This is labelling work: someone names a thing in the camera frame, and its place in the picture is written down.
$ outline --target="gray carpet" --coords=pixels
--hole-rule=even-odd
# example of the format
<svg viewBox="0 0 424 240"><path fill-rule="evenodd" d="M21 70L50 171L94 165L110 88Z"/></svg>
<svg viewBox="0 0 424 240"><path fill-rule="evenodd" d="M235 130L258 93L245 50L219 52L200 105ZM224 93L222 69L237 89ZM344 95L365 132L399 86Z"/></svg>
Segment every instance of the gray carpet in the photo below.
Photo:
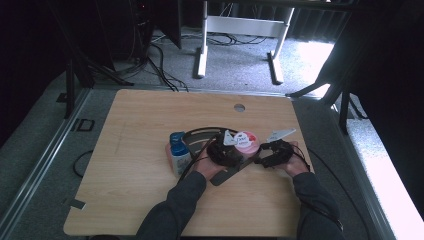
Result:
<svg viewBox="0 0 424 240"><path fill-rule="evenodd" d="M300 46L305 46L305 43L289 39L283 46L281 56L285 83L279 86L272 84L269 65L265 60L266 52L272 50L275 43L275 39L267 39L255 45L231 47L210 45L206 77L203 79L194 76L199 39L184 39L182 50L178 50L167 40L162 41L159 46L165 54L164 69L184 81L191 91L281 95L297 91L312 83L325 58L321 62L302 58L304 48ZM315 47L322 49L328 45L316 43ZM150 49L149 56L159 63L159 54L155 48ZM116 64L121 68L131 65L128 62ZM130 88L169 91L151 72L153 72L151 67L146 66L143 71L128 78L128 81L135 83L135 86ZM62 202L65 198L72 198L75 195L81 179L72 171L72 164L78 156L94 148L113 97L120 88L122 87L111 80L97 81L78 114L79 119L95 120L93 131L68 133L9 239L84 239L63 233L63 223L69 207ZM64 75L61 75L52 82L27 119L0 151L2 214L18 194L27 174L63 121L65 106L63 103L55 102L59 93L63 91ZM359 160L356 154L351 154L354 149L352 142L343 136L337 127L337 113L329 106L324 106L313 95L296 99L293 103L307 146L336 173L359 209L358 213L328 168L310 154L319 180L334 194L340 205L346 239L381 239L376 232L357 180L350 170L351 162ZM81 159L78 170L83 172L88 161L89 154Z"/></svg>

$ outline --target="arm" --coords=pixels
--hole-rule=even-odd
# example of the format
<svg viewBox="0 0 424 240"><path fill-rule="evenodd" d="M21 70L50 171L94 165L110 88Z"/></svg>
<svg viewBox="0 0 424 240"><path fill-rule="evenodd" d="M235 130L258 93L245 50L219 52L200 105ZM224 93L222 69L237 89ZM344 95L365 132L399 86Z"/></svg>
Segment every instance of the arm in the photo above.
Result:
<svg viewBox="0 0 424 240"><path fill-rule="evenodd" d="M297 239L344 239L337 222L340 217L337 203L305 163L293 155L287 163L275 168L285 170L293 178L296 196L302 203Z"/></svg>
<svg viewBox="0 0 424 240"><path fill-rule="evenodd" d="M193 166L193 171L172 188L166 201L154 206L137 231L136 239L179 239L196 210L206 182L225 169L210 160L206 151Z"/></svg>

